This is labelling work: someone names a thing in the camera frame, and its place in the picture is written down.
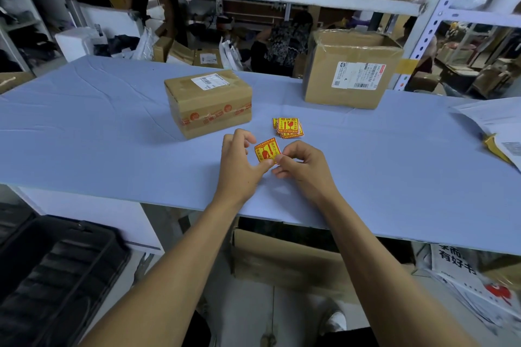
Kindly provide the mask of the flat cardboard boxes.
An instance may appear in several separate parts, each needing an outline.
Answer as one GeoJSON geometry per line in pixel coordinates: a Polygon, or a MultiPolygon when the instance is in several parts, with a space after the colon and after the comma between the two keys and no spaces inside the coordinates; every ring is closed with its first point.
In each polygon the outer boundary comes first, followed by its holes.
{"type": "Polygon", "coordinates": [[[153,46],[153,62],[223,69],[218,49],[192,50],[170,37],[162,36],[153,46]]]}

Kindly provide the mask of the small taped cardboard box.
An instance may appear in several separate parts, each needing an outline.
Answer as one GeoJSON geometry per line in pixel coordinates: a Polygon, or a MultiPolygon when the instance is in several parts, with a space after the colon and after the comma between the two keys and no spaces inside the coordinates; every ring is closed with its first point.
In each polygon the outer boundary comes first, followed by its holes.
{"type": "Polygon", "coordinates": [[[232,70],[164,81],[171,115],[186,139],[246,124],[253,90],[232,70]]]}

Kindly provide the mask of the person's right forearm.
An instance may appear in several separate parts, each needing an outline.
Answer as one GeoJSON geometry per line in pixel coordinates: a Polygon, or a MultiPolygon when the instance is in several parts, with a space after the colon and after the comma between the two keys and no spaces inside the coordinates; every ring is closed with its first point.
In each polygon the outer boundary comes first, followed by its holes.
{"type": "Polygon", "coordinates": [[[314,198],[380,347],[479,343],[380,243],[337,190],[314,198]]]}

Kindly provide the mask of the white paper sheets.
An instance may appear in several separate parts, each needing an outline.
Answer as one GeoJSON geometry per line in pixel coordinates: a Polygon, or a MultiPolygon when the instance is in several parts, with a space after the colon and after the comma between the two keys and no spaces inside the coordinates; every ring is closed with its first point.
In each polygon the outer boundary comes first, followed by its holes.
{"type": "Polygon", "coordinates": [[[485,134],[495,134],[496,145],[521,173],[521,97],[477,101],[452,108],[476,123],[482,131],[482,140],[485,134]]]}

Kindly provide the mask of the large cardboard box white label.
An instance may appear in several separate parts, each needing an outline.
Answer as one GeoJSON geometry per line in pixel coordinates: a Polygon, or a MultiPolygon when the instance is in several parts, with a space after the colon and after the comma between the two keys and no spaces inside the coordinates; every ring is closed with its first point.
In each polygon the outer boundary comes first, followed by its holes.
{"type": "Polygon", "coordinates": [[[302,80],[304,100],[374,110],[402,56],[403,48],[383,34],[316,30],[309,38],[302,80]]]}

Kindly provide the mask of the person's shoe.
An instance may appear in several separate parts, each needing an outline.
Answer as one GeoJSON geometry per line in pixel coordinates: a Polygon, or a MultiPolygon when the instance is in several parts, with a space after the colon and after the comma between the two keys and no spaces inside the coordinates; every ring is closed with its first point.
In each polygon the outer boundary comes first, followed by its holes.
{"type": "Polygon", "coordinates": [[[199,302],[196,306],[196,311],[199,313],[199,315],[205,320],[205,323],[209,326],[209,304],[205,298],[205,296],[201,296],[199,299],[199,302]]]}
{"type": "Polygon", "coordinates": [[[347,318],[342,308],[334,300],[327,300],[325,312],[319,322],[318,336],[347,330],[347,318]]]}

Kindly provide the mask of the person's right hand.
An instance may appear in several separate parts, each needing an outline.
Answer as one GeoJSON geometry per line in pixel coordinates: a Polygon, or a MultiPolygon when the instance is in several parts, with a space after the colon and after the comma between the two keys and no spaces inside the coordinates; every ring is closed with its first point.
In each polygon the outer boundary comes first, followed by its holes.
{"type": "Polygon", "coordinates": [[[340,196],[322,151],[297,140],[287,145],[282,154],[303,161],[295,166],[276,166],[272,173],[279,179],[292,178],[310,203],[320,208],[340,196]]]}

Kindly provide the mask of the open cardboard box under table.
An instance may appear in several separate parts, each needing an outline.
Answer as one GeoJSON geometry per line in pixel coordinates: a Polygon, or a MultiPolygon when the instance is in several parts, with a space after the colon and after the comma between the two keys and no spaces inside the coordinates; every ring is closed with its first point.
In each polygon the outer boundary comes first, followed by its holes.
{"type": "Polygon", "coordinates": [[[359,299],[339,253],[247,230],[236,219],[231,229],[231,274],[242,280],[319,295],[348,304],[359,299]]]}

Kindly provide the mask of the yellow red fragile sticker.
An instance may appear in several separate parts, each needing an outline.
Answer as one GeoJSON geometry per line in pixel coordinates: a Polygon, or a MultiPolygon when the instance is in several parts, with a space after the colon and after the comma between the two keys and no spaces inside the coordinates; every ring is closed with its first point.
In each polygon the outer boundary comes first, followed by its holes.
{"type": "Polygon", "coordinates": [[[276,138],[271,138],[254,146],[254,152],[259,162],[264,160],[275,160],[281,154],[276,138]]]}

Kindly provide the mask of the black plastic crate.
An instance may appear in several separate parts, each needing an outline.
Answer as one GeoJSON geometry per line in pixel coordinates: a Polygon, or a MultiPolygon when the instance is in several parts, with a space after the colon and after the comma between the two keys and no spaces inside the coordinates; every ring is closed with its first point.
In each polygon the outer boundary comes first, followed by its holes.
{"type": "Polygon", "coordinates": [[[0,347],[75,347],[130,257],[114,228],[0,203],[0,347]]]}

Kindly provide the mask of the person's left shoe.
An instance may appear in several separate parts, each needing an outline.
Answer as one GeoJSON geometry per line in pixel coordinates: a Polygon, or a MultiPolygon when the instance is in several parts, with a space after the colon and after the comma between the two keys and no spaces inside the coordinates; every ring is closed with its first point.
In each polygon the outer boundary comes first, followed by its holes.
{"type": "Polygon", "coordinates": [[[196,311],[199,313],[199,315],[205,320],[205,323],[209,326],[209,304],[205,298],[205,296],[201,296],[199,299],[199,302],[196,306],[196,311]]]}

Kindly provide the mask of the person's left forearm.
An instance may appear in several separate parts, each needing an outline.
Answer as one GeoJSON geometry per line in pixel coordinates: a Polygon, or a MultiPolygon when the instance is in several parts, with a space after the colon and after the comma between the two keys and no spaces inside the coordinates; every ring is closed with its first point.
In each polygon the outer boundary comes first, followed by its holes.
{"type": "Polygon", "coordinates": [[[216,193],[195,225],[79,344],[79,347],[181,347],[207,279],[245,200],[216,193]]]}

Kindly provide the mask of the yellow padded envelope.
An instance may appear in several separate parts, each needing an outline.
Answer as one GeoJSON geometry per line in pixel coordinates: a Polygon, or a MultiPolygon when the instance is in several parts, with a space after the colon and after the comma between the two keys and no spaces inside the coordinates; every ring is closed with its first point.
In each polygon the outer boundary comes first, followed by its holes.
{"type": "Polygon", "coordinates": [[[504,162],[514,165],[514,163],[498,148],[498,146],[495,143],[494,140],[495,134],[491,135],[484,135],[484,138],[482,140],[482,143],[484,147],[492,154],[494,154],[499,159],[503,160],[504,162]]]}

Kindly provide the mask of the white printed plastic bags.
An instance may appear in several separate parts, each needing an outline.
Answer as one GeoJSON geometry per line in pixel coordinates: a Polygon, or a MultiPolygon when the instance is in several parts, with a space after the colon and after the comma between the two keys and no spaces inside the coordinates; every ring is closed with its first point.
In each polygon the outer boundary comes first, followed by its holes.
{"type": "Polygon", "coordinates": [[[424,244],[416,254],[416,267],[445,285],[495,335],[506,329],[521,338],[518,293],[481,274],[459,248],[424,244]]]}

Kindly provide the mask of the person's right shoe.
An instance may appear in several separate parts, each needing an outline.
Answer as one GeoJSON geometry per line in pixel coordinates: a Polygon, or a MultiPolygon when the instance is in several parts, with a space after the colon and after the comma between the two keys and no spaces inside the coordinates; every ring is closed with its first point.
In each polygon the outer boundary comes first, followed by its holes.
{"type": "Polygon", "coordinates": [[[342,308],[334,300],[327,300],[325,312],[319,322],[318,336],[347,330],[347,318],[342,308]]]}

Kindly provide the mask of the pile of yellow red stickers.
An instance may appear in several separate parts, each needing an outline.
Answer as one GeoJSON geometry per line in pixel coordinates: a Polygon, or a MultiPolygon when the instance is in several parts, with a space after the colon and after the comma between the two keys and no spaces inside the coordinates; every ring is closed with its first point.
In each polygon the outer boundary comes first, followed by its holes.
{"type": "Polygon", "coordinates": [[[280,117],[272,119],[276,134],[282,139],[294,139],[304,136],[301,121],[296,117],[280,117]]]}

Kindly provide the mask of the white foam box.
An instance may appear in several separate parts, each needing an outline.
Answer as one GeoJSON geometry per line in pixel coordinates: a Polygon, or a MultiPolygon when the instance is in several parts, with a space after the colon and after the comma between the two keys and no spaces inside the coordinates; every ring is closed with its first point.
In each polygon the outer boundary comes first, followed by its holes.
{"type": "Polygon", "coordinates": [[[95,28],[75,27],[58,33],[54,39],[64,56],[70,63],[86,55],[94,55],[94,47],[107,45],[106,35],[95,28]]]}

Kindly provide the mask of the person's left hand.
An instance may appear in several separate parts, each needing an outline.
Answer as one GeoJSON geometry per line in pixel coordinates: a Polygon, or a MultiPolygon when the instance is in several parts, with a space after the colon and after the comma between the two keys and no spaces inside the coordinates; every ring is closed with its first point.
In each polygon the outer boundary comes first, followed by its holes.
{"type": "Polygon", "coordinates": [[[254,176],[256,165],[250,164],[247,148],[255,143],[253,134],[241,128],[224,136],[215,202],[238,211],[254,195],[262,177],[254,176]]]}

